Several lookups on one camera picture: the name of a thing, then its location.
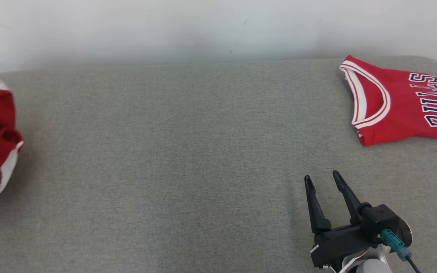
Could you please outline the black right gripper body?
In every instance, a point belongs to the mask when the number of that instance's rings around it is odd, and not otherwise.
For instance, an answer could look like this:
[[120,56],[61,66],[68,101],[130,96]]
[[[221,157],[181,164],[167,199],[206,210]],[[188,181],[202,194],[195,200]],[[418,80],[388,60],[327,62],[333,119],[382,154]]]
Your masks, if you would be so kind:
[[344,225],[329,230],[314,229],[314,246],[310,251],[314,267],[341,268],[347,256],[376,248],[381,244],[377,234],[365,233],[360,225]]

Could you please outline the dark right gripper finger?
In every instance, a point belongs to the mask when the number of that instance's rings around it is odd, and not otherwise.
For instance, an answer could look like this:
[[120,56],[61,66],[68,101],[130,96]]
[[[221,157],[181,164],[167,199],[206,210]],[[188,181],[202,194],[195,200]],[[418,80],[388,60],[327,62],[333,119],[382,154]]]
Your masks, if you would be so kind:
[[332,172],[332,175],[338,190],[343,195],[345,204],[347,205],[347,209],[350,213],[350,224],[357,225],[361,223],[361,216],[358,212],[358,207],[360,205],[359,199],[351,190],[351,188],[347,185],[346,181],[337,170],[334,170]]
[[324,216],[323,210],[316,197],[316,188],[309,175],[305,175],[305,190],[312,233],[319,234],[329,231],[332,225]]

